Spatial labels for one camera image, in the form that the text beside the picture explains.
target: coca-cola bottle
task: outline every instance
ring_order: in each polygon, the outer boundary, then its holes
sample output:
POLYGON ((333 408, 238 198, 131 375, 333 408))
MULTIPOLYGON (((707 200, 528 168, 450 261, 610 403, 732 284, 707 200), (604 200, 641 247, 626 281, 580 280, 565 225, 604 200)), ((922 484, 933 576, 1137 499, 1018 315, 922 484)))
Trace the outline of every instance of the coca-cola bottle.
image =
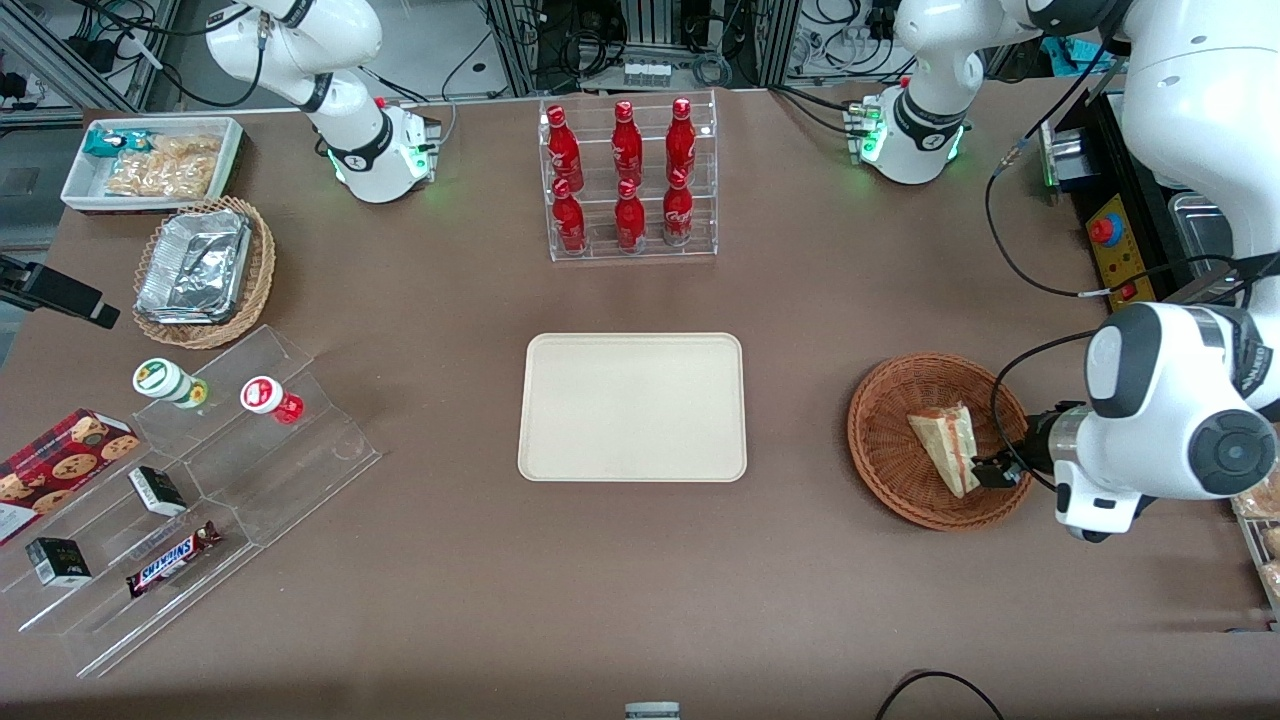
POLYGON ((694 174, 694 141, 698 132, 690 119, 692 104, 687 97, 677 97, 671 104, 671 127, 667 128, 667 177, 671 170, 685 170, 685 177, 694 174))
POLYGON ((613 106, 613 164, 618 169, 618 177, 635 181, 640 184, 640 174, 644 172, 644 141, 640 140, 640 129, 636 128, 635 111, 631 102, 618 101, 613 106))
POLYGON ((568 181, 570 192, 582 190, 582 156, 577 150, 577 137, 564 123, 564 108, 552 105, 547 109, 547 122, 552 126, 547 150, 552 155, 552 169, 556 177, 568 181))
POLYGON ((561 236, 561 245, 570 255, 586 252, 586 223, 582 220, 582 206, 570 192, 568 181, 556 178, 552 182, 552 217, 556 219, 556 233, 561 236))
POLYGON ((644 205, 636 197, 639 183, 634 179, 618 181, 618 204, 613 217, 618 224, 618 250, 627 255, 644 252, 644 205))
POLYGON ((672 247, 689 243, 694 227, 694 195, 689 192, 689 174, 680 168, 667 178, 671 187, 662 197, 662 238, 672 247))

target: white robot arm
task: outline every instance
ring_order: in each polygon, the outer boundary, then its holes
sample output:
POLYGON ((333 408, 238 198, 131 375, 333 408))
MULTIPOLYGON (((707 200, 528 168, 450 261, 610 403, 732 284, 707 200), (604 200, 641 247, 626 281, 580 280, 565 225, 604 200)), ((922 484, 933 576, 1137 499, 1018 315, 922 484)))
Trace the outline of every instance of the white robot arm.
MULTIPOLYGON (((1280 251, 1280 33, 1274 3, 1135 0, 1121 131, 1156 173, 1217 202, 1236 258, 1280 251)), ((1280 420, 1280 279, 1248 310, 1137 304, 1089 343, 1092 410, 1048 430, 1057 519, 1129 529, 1143 496, 1222 498, 1263 479, 1280 420)))
MULTIPOLYGON (((905 183, 942 170, 982 79, 974 49, 1106 22, 1133 45, 1120 122, 1129 151, 1217 202, 1236 258, 1280 251, 1280 131, 1263 120, 1280 117, 1280 15, 1270 0, 1224 5, 904 0, 895 31, 920 68, 908 87, 868 99, 886 131, 872 164, 905 183)), ((1274 347, 1277 278, 1256 282, 1249 309, 1143 302, 1112 314, 1085 356, 1091 406, 1033 418, 1019 451, 1055 474, 1057 520, 1097 541, 1126 532, 1153 498, 1224 498, 1263 479, 1280 420, 1274 347)))
POLYGON ((228 74, 259 77, 306 113, 356 197, 388 202, 433 177, 435 146, 422 118, 380 106, 351 72, 383 44, 365 0, 252 0, 214 13, 209 24, 246 5, 260 13, 207 33, 210 54, 228 74))

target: beige tray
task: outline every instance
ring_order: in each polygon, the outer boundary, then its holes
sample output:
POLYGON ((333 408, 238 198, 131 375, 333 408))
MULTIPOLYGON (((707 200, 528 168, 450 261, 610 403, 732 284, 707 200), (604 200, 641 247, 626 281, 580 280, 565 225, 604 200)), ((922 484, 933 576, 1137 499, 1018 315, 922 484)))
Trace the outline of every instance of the beige tray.
POLYGON ((538 482, 741 478, 742 346, 727 333, 535 337, 518 465, 538 482))

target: white tray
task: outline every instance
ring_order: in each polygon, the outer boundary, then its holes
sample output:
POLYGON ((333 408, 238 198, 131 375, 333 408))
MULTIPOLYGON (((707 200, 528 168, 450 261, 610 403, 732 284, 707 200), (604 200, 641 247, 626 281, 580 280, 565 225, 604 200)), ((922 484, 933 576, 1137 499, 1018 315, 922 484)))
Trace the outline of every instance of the white tray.
POLYGON ((189 208, 205 200, 221 197, 236 165, 236 151, 239 149, 244 128, 227 117, 143 117, 93 120, 84 136, 95 129, 148 129, 163 135, 215 135, 223 138, 218 151, 218 164, 209 191, 200 200, 180 200, 175 197, 127 197, 106 193, 106 179, 115 172, 115 158, 96 158, 83 151, 76 152, 72 169, 63 183, 63 202, 81 213, 154 213, 189 208))
POLYGON ((742 346, 727 333, 535 337, 518 465, 539 482, 741 478, 742 346))

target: yellow control panel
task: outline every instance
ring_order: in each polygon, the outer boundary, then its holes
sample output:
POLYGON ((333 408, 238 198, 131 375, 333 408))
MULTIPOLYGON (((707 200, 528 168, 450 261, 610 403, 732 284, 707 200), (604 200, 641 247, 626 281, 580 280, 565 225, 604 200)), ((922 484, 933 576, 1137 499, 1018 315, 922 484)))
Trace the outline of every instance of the yellow control panel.
MULTIPOLYGON (((1093 249, 1093 261, 1098 265, 1098 274, 1106 287, 1115 287, 1147 269, 1142 261, 1142 252, 1129 231, 1129 217, 1124 211, 1124 204, 1116 195, 1107 201, 1084 224, 1084 231, 1089 234, 1089 246, 1093 249)), ((1130 302, 1155 301, 1156 292, 1151 288, 1151 281, 1142 278, 1112 292, 1107 297, 1111 311, 1116 311, 1130 302)))

